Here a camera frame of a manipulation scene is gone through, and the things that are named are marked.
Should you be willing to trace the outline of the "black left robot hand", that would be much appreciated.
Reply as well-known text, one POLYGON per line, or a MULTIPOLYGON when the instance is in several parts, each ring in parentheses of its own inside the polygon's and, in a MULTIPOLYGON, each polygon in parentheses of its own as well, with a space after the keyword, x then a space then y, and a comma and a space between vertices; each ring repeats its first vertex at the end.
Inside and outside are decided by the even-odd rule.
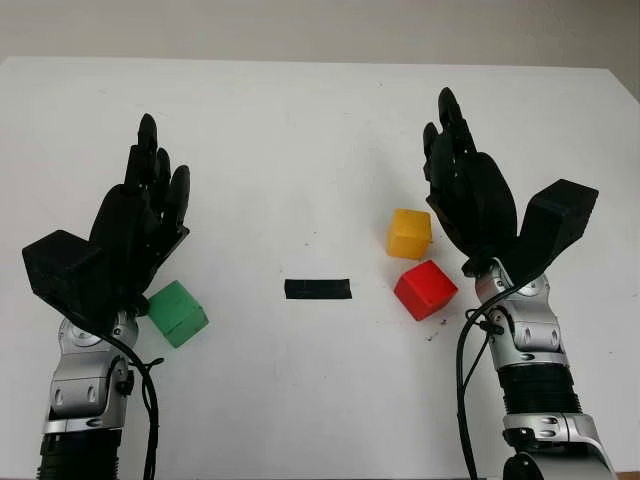
POLYGON ((171 167, 168 152, 158 145, 154 118, 144 114, 124 181, 106 194, 89 237, 107 254, 111 298, 118 310, 138 316, 148 312, 145 291, 190 233, 184 225, 189 195, 189 167, 171 167))

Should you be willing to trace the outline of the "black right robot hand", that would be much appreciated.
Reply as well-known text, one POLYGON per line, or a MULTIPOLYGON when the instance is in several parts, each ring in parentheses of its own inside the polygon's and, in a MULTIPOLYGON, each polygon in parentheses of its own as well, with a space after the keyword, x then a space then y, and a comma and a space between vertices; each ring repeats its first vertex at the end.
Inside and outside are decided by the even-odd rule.
POLYGON ((463 274, 474 277, 515 241, 515 201, 496 162, 476 148, 450 88, 439 93, 438 109, 441 127, 430 122, 423 131, 426 201, 467 257, 463 274))

